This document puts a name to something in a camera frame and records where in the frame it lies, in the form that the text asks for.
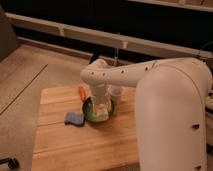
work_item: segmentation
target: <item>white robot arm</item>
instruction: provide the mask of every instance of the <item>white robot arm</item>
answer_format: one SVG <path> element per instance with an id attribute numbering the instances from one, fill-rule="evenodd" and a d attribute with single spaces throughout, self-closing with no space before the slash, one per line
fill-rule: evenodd
<path id="1" fill-rule="evenodd" d="M 97 60 L 81 72 L 97 97 L 103 84 L 136 87 L 135 118 L 142 171 L 206 171 L 205 98 L 212 75 L 193 58 L 109 68 Z"/>

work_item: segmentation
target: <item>orange object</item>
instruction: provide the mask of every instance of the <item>orange object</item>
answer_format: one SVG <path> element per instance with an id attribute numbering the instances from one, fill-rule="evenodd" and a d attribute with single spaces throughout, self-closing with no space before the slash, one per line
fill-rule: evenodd
<path id="1" fill-rule="evenodd" d="M 78 93 L 81 97 L 81 101 L 84 102 L 86 100 L 86 91 L 83 86 L 78 86 Z"/>

